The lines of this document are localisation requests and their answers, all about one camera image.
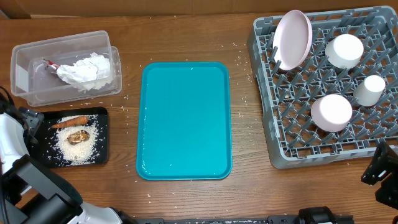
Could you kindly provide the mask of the pile of white rice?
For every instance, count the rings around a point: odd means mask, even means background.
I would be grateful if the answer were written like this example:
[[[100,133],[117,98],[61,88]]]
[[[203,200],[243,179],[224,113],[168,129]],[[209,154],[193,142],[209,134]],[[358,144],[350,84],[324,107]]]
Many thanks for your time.
[[[74,126],[62,129],[52,129],[54,124],[73,119],[79,116],[87,116],[89,121],[81,126]],[[87,141],[71,145],[67,137],[80,130],[90,134]],[[49,136],[45,138],[44,158],[55,167],[82,166],[101,163],[107,159],[106,133],[100,125],[100,117],[94,115],[66,116],[55,120],[48,128]]]

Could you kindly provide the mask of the clear plastic waste bin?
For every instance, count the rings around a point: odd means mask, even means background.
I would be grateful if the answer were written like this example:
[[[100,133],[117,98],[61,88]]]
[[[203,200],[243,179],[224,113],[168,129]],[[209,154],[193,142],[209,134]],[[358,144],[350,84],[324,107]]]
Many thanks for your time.
[[[83,90],[82,85],[62,81],[56,73],[45,69],[43,59],[57,65],[73,65],[77,61],[97,53],[109,58],[112,82],[99,90]],[[121,59],[112,46],[106,31],[100,30],[68,35],[17,45],[11,57],[11,92],[27,100],[30,106],[45,106],[68,101],[85,100],[117,94],[122,90]]]

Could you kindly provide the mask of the pale green bowl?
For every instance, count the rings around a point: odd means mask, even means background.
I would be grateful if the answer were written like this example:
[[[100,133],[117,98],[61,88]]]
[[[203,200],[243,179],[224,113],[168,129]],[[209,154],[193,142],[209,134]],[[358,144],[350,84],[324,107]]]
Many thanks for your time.
[[[325,49],[328,61],[337,68],[351,69],[357,66],[364,53],[364,45],[361,40],[351,34],[341,34]]]

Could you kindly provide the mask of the large white plate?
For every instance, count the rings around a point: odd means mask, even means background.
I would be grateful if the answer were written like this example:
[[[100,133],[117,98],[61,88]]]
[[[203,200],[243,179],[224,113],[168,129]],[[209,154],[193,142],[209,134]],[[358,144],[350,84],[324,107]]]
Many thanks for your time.
[[[312,25],[299,10],[285,14],[274,32],[273,47],[277,47],[275,61],[281,70],[298,67],[307,57],[312,43]]]

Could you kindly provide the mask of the teal plastic serving tray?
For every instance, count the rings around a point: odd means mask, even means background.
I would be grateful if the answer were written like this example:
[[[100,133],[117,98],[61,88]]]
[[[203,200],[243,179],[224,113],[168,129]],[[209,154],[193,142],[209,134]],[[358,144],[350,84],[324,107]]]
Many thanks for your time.
[[[136,170],[146,180],[220,180],[233,166],[228,69],[155,62],[143,70]]]

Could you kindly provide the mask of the golden food scrap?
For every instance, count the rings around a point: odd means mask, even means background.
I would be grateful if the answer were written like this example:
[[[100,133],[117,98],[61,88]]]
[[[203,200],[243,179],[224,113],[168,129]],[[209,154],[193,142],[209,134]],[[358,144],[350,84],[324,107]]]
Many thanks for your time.
[[[70,134],[67,137],[67,141],[71,145],[76,145],[76,144],[79,144],[81,142],[89,140],[89,138],[90,138],[90,134],[87,131],[80,130],[80,131],[77,131],[75,133]]]

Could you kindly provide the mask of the red foil snack wrapper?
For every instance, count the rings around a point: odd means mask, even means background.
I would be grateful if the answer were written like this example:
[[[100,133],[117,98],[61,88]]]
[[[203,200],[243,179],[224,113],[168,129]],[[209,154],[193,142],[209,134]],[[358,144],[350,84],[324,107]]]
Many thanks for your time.
[[[45,64],[45,69],[48,70],[50,73],[56,73],[59,65],[53,63],[51,60],[43,59],[43,63]]]

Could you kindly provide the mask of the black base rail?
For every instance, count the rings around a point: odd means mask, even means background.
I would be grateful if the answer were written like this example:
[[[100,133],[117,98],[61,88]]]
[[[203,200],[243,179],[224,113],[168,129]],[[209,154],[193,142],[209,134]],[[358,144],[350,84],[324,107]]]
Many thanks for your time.
[[[297,215],[271,215],[266,218],[234,218],[234,219],[183,219],[164,220],[163,218],[135,219],[138,224],[293,224]]]

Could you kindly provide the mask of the small pink bowl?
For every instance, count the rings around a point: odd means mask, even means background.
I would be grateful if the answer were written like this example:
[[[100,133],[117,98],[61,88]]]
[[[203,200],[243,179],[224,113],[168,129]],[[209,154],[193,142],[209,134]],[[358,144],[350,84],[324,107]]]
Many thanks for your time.
[[[313,122],[322,130],[338,132],[349,123],[353,114],[350,102],[343,96],[330,94],[317,99],[311,107]]]

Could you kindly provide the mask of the white plastic cup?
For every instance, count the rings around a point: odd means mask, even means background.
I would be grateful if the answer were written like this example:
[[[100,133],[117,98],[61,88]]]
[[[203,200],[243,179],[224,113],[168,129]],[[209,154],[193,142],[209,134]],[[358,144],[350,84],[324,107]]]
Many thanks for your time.
[[[382,77],[371,75],[359,84],[353,96],[358,99],[357,103],[359,105],[372,106],[379,101],[385,87],[386,83]]]

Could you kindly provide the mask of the black plastic tray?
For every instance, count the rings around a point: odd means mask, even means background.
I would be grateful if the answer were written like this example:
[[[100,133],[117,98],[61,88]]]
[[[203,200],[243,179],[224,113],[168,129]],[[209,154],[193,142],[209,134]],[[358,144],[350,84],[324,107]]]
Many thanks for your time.
[[[50,168],[105,164],[109,160],[108,111],[103,107],[80,108],[44,113],[44,122],[35,135],[39,141],[29,148],[30,156]],[[88,122],[81,126],[53,129],[52,126],[79,116]],[[76,144],[71,134],[86,131],[89,138]]]

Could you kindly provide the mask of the white tissue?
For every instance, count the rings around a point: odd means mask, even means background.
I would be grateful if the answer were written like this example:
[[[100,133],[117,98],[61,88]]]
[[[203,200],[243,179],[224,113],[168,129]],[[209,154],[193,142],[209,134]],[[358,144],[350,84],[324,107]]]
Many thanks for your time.
[[[86,72],[79,72],[82,75],[82,82],[94,83],[82,85],[83,90],[99,90],[106,84],[112,82],[111,76],[111,64],[109,58],[104,55],[99,55],[95,52],[91,53],[89,57],[81,59],[74,63],[77,68],[87,68]]]
[[[79,60],[73,65],[61,65],[57,68],[56,74],[62,81],[69,84],[84,83],[97,78],[98,68],[91,62]]]

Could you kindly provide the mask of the grey dishwasher rack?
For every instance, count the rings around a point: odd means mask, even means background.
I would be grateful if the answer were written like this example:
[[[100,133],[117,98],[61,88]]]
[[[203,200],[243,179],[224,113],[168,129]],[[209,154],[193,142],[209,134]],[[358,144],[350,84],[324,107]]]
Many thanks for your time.
[[[380,142],[397,149],[397,14],[389,6],[308,15],[312,45],[304,62],[290,71],[274,57],[278,16],[257,18],[248,38],[253,74],[261,94],[262,122],[271,164],[278,169],[324,165],[371,157]],[[325,55],[327,43],[352,34],[364,53],[351,69],[334,67]],[[377,75],[386,87],[379,101],[361,106],[353,96],[364,79]],[[329,94],[345,97],[353,108],[348,125],[329,133],[312,120],[313,103]]]

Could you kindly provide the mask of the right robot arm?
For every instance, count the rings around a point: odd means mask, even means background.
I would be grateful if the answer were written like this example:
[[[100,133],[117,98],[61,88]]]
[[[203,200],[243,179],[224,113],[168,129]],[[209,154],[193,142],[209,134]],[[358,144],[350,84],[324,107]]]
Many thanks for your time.
[[[397,154],[385,142],[377,145],[373,158],[361,176],[361,181],[368,185],[380,182],[375,192],[376,201],[397,209]],[[328,207],[311,207],[301,209],[294,223],[304,224],[338,224],[353,223],[353,217],[336,216]]]

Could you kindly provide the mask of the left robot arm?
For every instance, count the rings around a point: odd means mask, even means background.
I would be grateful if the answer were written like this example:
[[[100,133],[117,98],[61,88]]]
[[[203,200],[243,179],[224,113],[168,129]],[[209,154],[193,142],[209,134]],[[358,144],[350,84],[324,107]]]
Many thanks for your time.
[[[27,145],[37,141],[43,119],[16,108],[1,90],[1,223],[135,224],[122,211],[84,202],[68,181],[30,157]]]

